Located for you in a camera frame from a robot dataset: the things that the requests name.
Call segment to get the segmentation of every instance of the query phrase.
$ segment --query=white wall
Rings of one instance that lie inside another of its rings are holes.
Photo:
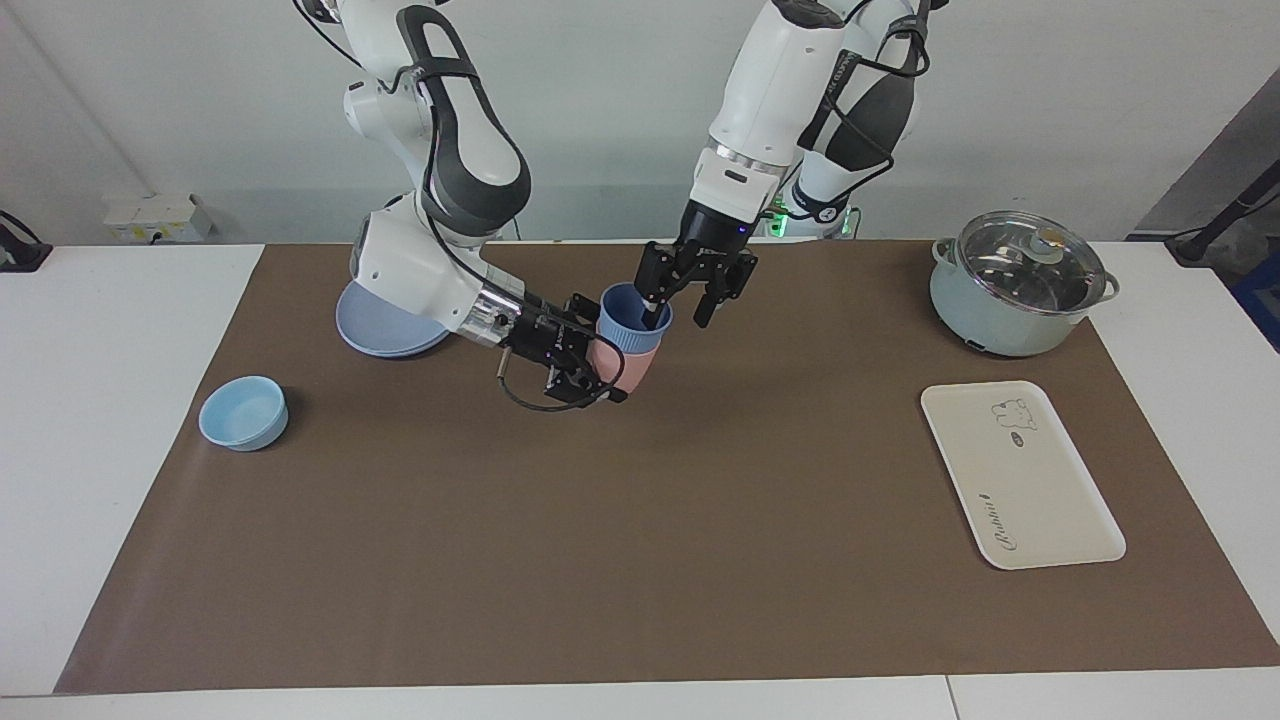
[[[145,179],[197,192],[230,240],[348,240],[407,186],[343,120],[342,91],[358,72],[288,0],[4,1]],[[671,234],[758,8],[451,3],[532,167],[526,237]],[[1015,206],[1123,237],[1280,64],[1277,35],[1275,0],[955,0],[931,23],[925,111],[897,169],[859,197],[864,236],[951,234]],[[6,96],[6,136],[10,108]],[[56,184],[49,168],[77,161],[52,123],[15,136],[49,159],[20,168],[35,184]]]
[[[101,241],[108,188],[146,191],[0,0],[0,208],[45,242]]]

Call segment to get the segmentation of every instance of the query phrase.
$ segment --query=white table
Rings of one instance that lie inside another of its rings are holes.
[[[1280,637],[1280,356],[1208,270],[1097,247],[1124,283],[1098,333]],[[0,275],[0,694],[52,689],[260,252],[64,247]],[[1280,671],[8,698],[0,717],[1192,717],[1198,694],[1276,717]]]

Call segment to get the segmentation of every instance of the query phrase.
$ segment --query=light blue bowl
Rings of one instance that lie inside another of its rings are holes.
[[[289,424],[284,391],[260,375],[234,379],[214,391],[200,409],[200,433],[237,452],[261,450]]]
[[[611,340],[618,350],[627,355],[644,355],[658,343],[671,328],[671,305],[663,305],[658,314],[658,327],[649,329],[644,324],[644,299],[631,283],[609,286],[600,295],[600,319],[595,331]]]

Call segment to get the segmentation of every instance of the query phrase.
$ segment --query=electric pot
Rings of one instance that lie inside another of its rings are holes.
[[[966,345],[996,355],[1057,347],[1091,307],[1120,292],[1087,242],[1018,210],[974,218],[960,237],[934,242],[933,259],[938,316]]]

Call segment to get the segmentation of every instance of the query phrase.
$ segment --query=blue plate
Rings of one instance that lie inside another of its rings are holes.
[[[338,299],[338,334],[347,345],[374,357],[408,357],[449,336],[444,325],[406,313],[365,290],[356,281]]]

